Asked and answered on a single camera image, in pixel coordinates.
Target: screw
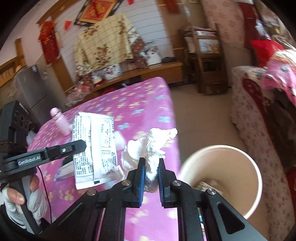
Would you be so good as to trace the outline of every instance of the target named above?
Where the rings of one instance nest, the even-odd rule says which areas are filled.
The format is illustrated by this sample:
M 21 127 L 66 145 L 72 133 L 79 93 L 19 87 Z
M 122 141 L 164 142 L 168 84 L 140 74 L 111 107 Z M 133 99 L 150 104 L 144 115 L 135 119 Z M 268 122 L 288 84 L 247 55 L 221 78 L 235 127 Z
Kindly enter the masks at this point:
M 124 185 L 124 186 L 129 186 L 131 184 L 131 181 L 130 180 L 123 180 L 121 182 L 121 184 Z
M 174 186 L 179 187 L 179 186 L 181 186 L 181 184 L 182 184 L 182 182 L 179 181 L 179 180 L 174 180 L 174 181 L 173 181 L 173 185 L 174 185 Z
M 217 193 L 217 191 L 214 189 L 214 188 L 209 188 L 207 190 L 207 192 L 210 194 L 210 195 L 215 195 Z
M 93 195 L 96 194 L 96 189 L 89 189 L 86 193 L 87 193 L 87 195 L 89 195 L 89 196 L 93 196 Z

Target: pink blanket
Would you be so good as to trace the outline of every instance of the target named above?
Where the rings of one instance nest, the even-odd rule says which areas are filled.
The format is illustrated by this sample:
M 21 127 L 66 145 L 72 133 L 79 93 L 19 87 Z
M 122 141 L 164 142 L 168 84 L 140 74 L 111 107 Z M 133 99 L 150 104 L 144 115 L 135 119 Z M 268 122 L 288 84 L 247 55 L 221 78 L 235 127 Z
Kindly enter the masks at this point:
M 127 141 L 147 135 L 154 127 L 171 129 L 176 126 L 170 90 L 160 77 L 105 94 L 64 114 L 69 122 L 73 122 L 79 111 L 114 116 L 115 131 L 120 131 Z M 41 127 L 28 151 L 68 143 L 71 139 L 71 135 L 63 137 L 50 120 Z M 180 164 L 177 139 L 167 142 L 162 150 L 166 152 L 166 168 L 177 174 Z M 120 164 L 121 153 L 117 153 L 117 156 Z M 52 206 L 53 220 L 88 190 L 76 190 L 74 177 L 56 181 L 55 175 L 62 160 L 40 166 Z M 102 184 L 95 189 L 106 190 L 113 184 L 115 183 Z M 50 220 L 49 212 L 45 218 Z M 126 211 L 125 240 L 178 240 L 177 210 L 163 209 L 158 192 L 144 193 L 142 207 L 128 208 Z

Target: white tissue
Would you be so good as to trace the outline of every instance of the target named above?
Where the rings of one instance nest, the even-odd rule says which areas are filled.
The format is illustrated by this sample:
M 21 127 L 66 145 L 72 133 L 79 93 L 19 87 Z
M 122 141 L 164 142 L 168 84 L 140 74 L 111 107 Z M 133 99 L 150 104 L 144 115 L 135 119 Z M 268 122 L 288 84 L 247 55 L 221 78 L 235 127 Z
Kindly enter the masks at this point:
M 165 151 L 161 148 L 164 144 L 172 140 L 177 135 L 177 129 L 161 130 L 159 128 L 152 128 L 148 136 L 145 136 L 137 141 L 130 140 L 121 153 L 121 164 L 126 174 L 122 169 L 116 169 L 118 177 L 123 178 L 123 175 L 138 167 L 140 157 L 146 159 L 146 173 L 145 173 L 145 187 L 146 192 L 156 192 L 157 183 L 157 168 L 159 165 L 159 158 L 165 158 Z

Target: pink bottle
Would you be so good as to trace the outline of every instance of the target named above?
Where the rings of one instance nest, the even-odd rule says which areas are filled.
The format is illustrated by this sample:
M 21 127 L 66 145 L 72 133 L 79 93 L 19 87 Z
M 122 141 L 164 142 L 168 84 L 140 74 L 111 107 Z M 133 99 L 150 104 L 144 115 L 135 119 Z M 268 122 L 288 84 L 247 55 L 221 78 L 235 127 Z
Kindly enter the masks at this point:
M 50 115 L 63 136 L 71 133 L 71 126 L 60 109 L 56 107 L 52 108 Z

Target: white glove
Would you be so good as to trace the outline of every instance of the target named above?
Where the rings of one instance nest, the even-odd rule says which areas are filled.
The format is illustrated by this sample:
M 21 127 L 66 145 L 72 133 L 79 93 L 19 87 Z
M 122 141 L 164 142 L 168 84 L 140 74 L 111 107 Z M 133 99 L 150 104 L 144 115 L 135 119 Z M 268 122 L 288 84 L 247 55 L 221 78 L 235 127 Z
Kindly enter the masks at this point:
M 8 195 L 7 190 L 9 185 L 3 188 L 2 193 L 0 193 L 0 200 L 2 203 L 4 202 L 6 207 L 6 212 L 8 217 L 13 220 L 16 224 L 18 224 L 21 228 L 25 229 L 24 223 L 22 222 L 20 215 L 17 211 L 17 204 L 13 203 Z M 28 210 L 33 213 L 33 217 L 36 220 L 40 220 L 47 212 L 48 202 L 45 199 L 45 196 L 41 193 L 38 188 L 36 191 L 32 192 L 28 202 L 27 202 Z

